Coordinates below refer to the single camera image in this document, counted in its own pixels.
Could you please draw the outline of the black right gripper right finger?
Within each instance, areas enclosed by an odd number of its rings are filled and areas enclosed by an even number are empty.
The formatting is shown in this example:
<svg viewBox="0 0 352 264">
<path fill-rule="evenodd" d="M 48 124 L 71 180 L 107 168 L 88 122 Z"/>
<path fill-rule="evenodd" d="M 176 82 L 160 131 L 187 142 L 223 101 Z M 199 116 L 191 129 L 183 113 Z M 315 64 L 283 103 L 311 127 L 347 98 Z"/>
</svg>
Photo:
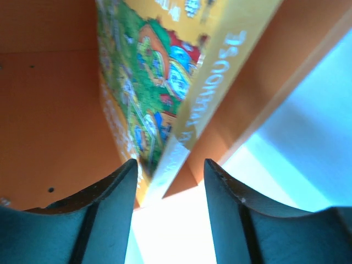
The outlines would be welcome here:
<svg viewBox="0 0 352 264">
<path fill-rule="evenodd" d="M 351 263 L 351 208 L 300 210 L 229 175 L 211 159 L 204 183 L 218 263 Z"/>
</svg>

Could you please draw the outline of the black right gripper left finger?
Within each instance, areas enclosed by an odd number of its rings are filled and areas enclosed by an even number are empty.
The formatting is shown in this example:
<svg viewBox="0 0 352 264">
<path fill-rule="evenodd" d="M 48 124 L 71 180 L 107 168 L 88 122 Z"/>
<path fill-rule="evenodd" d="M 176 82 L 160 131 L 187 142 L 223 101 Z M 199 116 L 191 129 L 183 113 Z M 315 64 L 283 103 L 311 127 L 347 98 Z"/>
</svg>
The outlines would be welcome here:
<svg viewBox="0 0 352 264">
<path fill-rule="evenodd" d="M 45 208 L 1 207 L 1 263 L 123 263 L 138 164 Z"/>
</svg>

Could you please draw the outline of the orange green treehouse book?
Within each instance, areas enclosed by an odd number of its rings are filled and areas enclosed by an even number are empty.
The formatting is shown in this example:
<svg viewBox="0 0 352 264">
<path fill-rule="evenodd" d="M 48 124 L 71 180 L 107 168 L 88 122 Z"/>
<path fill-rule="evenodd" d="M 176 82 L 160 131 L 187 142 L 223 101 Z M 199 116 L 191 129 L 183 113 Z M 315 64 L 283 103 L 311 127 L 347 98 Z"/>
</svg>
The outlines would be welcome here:
<svg viewBox="0 0 352 264">
<path fill-rule="evenodd" d="M 136 200 L 160 200 L 281 1 L 97 1 L 101 99 Z"/>
</svg>

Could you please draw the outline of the orange wooden shelf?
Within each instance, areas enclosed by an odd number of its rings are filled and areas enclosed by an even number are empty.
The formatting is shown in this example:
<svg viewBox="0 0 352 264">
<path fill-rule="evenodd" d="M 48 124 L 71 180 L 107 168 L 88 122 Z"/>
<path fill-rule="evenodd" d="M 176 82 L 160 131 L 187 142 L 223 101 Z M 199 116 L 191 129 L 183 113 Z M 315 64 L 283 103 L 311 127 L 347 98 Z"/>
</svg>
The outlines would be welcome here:
<svg viewBox="0 0 352 264">
<path fill-rule="evenodd" d="M 97 1 L 1 1 L 1 206 L 46 207 L 122 161 L 102 107 Z M 281 1 L 163 196 L 224 163 L 351 28 L 351 1 Z"/>
</svg>

